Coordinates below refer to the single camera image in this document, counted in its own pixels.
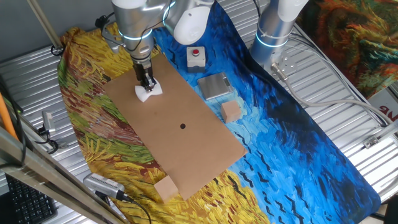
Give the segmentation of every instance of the emergency stop button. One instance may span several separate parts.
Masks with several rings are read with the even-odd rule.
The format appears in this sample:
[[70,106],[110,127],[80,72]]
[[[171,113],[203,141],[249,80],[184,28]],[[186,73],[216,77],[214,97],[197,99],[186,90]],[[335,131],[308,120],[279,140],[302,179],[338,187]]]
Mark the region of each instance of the emergency stop button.
[[192,55],[193,56],[199,56],[199,50],[198,49],[194,49],[194,50],[192,50]]

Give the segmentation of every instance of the metal grating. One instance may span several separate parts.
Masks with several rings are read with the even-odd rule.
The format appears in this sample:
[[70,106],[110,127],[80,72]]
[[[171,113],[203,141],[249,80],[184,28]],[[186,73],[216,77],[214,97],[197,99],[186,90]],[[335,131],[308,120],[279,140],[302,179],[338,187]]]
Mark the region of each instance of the metal grating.
[[[258,19],[253,1],[219,0],[218,2],[230,16],[246,46],[250,47]],[[260,0],[258,3],[263,10],[268,1]],[[309,52],[306,46],[294,41],[289,41],[287,45],[293,46],[287,47],[286,52],[298,66],[295,73],[288,74],[289,80],[301,97],[310,101],[354,98],[339,76],[318,55]],[[52,138],[68,144],[67,149],[59,150],[53,156],[82,181],[90,170],[80,151],[62,101],[57,77],[57,64],[60,58],[54,57],[49,49],[50,47],[47,47],[0,64],[0,74],[11,86],[16,101],[25,109],[23,115],[36,128],[42,125],[42,110],[53,113],[57,133]],[[397,146],[391,139],[386,139],[377,146],[364,150],[363,142],[381,128],[362,107],[343,104],[305,108],[305,110],[377,192],[380,193],[395,181],[398,176]],[[0,193],[2,191],[7,191],[4,174],[0,175]],[[381,195],[382,200],[397,191],[398,187],[384,192]],[[58,202],[56,206],[58,216],[46,223],[93,223]]]

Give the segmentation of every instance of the small wooden cube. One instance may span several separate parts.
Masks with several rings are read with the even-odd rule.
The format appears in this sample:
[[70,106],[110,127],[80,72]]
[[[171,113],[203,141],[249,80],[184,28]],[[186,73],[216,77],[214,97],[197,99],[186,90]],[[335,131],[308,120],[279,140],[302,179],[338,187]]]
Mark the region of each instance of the small wooden cube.
[[178,195],[178,188],[175,186],[170,176],[167,176],[156,183],[155,189],[162,198],[163,203],[169,202],[172,198]]
[[221,115],[223,116],[225,123],[238,120],[241,117],[241,113],[241,109],[236,100],[232,100],[221,105]]

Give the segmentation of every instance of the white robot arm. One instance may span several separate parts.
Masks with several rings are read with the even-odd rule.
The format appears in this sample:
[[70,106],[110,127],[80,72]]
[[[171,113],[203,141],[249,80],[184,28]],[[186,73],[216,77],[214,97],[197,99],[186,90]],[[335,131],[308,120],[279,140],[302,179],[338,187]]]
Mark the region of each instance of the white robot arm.
[[193,44],[205,32],[213,3],[214,0],[112,0],[120,36],[113,36],[106,29],[108,17],[98,27],[114,53],[118,53],[119,46],[126,49],[137,79],[146,91],[152,91],[156,85],[150,59],[154,47],[152,29],[165,26],[177,42]]

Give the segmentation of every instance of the brown cardboard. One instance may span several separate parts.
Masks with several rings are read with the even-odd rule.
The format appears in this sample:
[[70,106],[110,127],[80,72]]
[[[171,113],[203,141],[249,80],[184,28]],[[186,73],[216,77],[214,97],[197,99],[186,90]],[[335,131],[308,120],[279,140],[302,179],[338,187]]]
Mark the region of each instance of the brown cardboard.
[[186,200],[246,150],[163,55],[152,66],[163,94],[145,103],[134,92],[134,70],[104,89]]
[[225,123],[236,121],[241,117],[241,109],[236,100],[221,104],[221,115]]
[[172,198],[178,195],[178,188],[170,176],[167,176],[156,183],[155,189],[162,198],[163,203],[169,202]]

